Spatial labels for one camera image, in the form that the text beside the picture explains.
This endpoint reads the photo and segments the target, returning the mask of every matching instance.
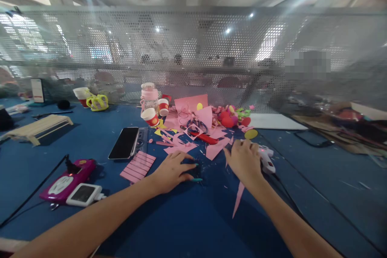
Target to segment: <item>left hand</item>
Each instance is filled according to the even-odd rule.
[[[185,158],[193,160],[191,155],[182,151],[176,151],[168,155],[155,172],[149,176],[149,179],[159,194],[166,194],[179,183],[194,178],[192,175],[184,172],[195,168],[196,165],[181,164]]]

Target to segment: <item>black pom pom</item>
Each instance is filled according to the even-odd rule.
[[[68,108],[70,108],[70,102],[67,101],[67,100],[60,100],[58,102],[58,108],[61,109],[61,110],[68,109]]]

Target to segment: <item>blue tabletop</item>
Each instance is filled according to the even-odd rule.
[[[17,102],[21,101],[0,100],[0,104],[6,107]],[[76,105],[72,110],[74,113],[68,116],[74,126],[65,126],[40,139],[40,146],[32,147],[29,143],[13,140],[1,145],[0,221],[31,194],[67,153],[72,161],[81,158],[97,160],[97,169],[89,182],[101,185],[106,193],[112,194],[129,186],[129,181],[119,176],[127,162],[113,162],[107,156],[122,128],[147,125],[139,117],[140,109],[113,105],[107,111],[91,112]],[[17,125],[23,126],[34,121],[31,115],[55,111],[58,111],[57,107],[49,105],[14,117],[19,118]],[[374,218],[365,215],[375,214],[386,206],[386,199],[383,200],[386,195],[386,187],[383,186],[385,172],[374,168],[371,160],[339,148],[323,148],[315,152],[308,145],[298,144],[298,139],[290,132],[259,132],[261,134],[253,141],[275,150],[273,162],[278,175],[313,227],[347,257],[381,257],[354,226],[375,244],[383,246],[383,233],[378,232],[383,225],[375,225],[380,215]],[[236,131],[234,136],[242,138],[243,134]],[[148,138],[161,140],[154,134],[154,129],[149,129]],[[204,181],[200,184],[181,184],[169,194],[145,203],[101,245],[98,252],[117,257],[291,257],[270,219],[247,190],[232,219],[239,180],[229,167],[225,169],[222,152],[210,161],[200,152],[205,153],[205,145],[201,141],[196,143],[200,146],[189,153],[199,159]],[[147,153],[156,157],[149,173],[166,157],[163,149],[155,143],[148,144]],[[328,160],[324,161],[323,154],[327,154]],[[43,188],[64,171],[63,164]],[[351,189],[348,188],[351,187],[337,181],[338,178],[358,189],[353,194],[349,193]],[[367,184],[371,190],[361,188],[357,181]],[[270,182],[287,201],[281,188]],[[61,206],[50,211],[48,203],[39,199],[40,192],[0,229],[0,237],[31,240],[80,210]],[[345,198],[350,202],[346,203],[343,195],[347,195]],[[356,203],[363,203],[365,199],[372,202],[369,208],[353,209],[358,206]]]

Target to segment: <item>white paper sheet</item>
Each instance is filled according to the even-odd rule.
[[[308,128],[281,114],[250,114],[249,126],[261,129],[307,130]]]

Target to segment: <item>phone screen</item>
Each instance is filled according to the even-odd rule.
[[[133,147],[137,140],[138,128],[124,128],[114,145],[109,159],[128,159],[131,156]]]

